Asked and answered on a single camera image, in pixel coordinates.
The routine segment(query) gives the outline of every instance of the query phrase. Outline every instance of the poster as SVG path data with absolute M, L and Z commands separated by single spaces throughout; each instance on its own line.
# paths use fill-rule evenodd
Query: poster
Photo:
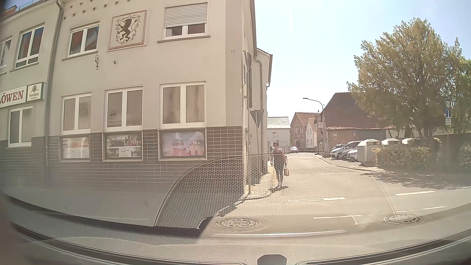
M 88 137 L 62 139 L 62 159 L 89 159 L 90 144 Z
M 106 159 L 141 159 L 142 134 L 115 134 L 106 136 Z
M 147 11 L 112 18 L 109 50 L 144 44 Z
M 206 158 L 204 130 L 161 131 L 161 158 Z

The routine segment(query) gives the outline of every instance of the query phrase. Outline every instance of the road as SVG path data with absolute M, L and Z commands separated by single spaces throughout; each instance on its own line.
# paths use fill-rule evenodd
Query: road
M 471 202 L 471 189 L 434 190 L 387 183 L 375 174 L 331 165 L 311 153 L 290 154 L 288 168 L 285 189 L 236 205 L 223 217 L 214 218 L 205 234 L 336 233 L 357 224 L 384 222 L 384 217 L 394 214 L 426 215 Z M 261 224 L 228 232 L 218 225 L 227 218 L 249 218 Z

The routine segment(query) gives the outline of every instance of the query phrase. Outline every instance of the white car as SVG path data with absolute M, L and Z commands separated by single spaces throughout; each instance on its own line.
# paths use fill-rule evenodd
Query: white car
M 354 149 L 347 154 L 347 159 L 352 160 L 352 161 L 357 161 L 358 160 L 358 150 Z

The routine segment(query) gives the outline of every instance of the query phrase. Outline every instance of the brown roof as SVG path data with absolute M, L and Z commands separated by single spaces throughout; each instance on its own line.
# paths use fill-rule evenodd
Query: brown roof
M 328 129 L 373 129 L 379 128 L 379 120 L 368 116 L 358 106 L 350 92 L 335 93 L 323 110 Z
M 313 112 L 295 112 L 293 120 L 291 120 L 291 126 L 293 124 L 294 119 L 298 117 L 298 119 L 301 121 L 302 125 L 304 127 L 308 126 L 308 122 L 310 118 L 317 118 L 319 117 L 319 113 L 313 113 Z
M 316 126 L 314 125 L 314 122 L 316 121 L 316 119 L 314 118 L 309 118 L 309 121 L 308 123 L 311 125 L 311 128 L 312 128 L 312 131 L 316 131 Z

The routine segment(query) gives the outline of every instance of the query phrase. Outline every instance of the yield sign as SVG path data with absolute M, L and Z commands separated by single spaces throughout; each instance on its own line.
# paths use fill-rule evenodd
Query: yield sign
M 263 112 L 264 109 L 257 109 L 257 110 L 252 110 L 250 111 L 250 114 L 252 115 L 253 120 L 255 121 L 255 124 L 257 125 L 257 128 L 260 126 L 260 123 L 263 119 Z

